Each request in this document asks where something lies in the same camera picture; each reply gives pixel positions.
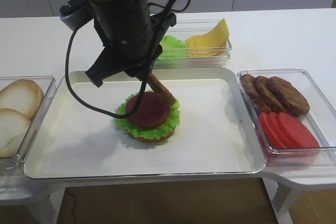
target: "sausage patty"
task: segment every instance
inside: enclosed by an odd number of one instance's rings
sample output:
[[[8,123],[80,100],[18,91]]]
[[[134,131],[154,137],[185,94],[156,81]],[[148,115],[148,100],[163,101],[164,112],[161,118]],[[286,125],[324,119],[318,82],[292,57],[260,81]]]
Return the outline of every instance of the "sausage patty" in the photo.
[[[287,110],[282,106],[278,99],[267,88],[268,78],[264,76],[258,76],[253,80],[253,87],[257,90],[263,101],[277,113],[286,112]]]
[[[267,87],[290,113],[306,115],[309,112],[307,99],[290,82],[272,77],[267,80]]]
[[[261,111],[269,113],[272,109],[263,101],[261,96],[258,94],[256,89],[253,87],[253,80],[255,77],[250,74],[245,74],[240,78],[241,86],[243,87],[245,93],[251,98],[254,105]]]

